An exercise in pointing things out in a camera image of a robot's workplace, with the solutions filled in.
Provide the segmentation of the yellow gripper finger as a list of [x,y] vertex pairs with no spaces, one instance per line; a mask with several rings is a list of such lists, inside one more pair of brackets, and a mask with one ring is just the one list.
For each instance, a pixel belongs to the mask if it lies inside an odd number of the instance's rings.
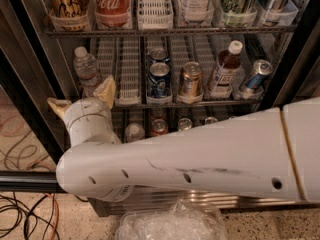
[[64,118],[66,110],[72,105],[69,100],[58,100],[52,97],[47,99],[47,103],[60,119]]
[[94,90],[93,95],[112,109],[114,105],[115,91],[115,80],[113,76],[110,75]]

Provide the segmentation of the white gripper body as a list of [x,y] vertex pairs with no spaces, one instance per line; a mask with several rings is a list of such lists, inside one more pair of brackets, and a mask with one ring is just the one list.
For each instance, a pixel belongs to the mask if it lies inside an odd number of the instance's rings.
[[111,110],[96,98],[78,100],[70,105],[63,116],[71,146],[84,142],[120,144],[112,124]]

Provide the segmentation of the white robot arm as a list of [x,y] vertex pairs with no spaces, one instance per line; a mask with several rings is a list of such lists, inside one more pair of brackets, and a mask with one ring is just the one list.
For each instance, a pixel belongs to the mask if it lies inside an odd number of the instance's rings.
[[107,202],[136,186],[320,202],[320,98],[122,143],[96,98],[64,101],[71,147],[56,177],[68,193]]

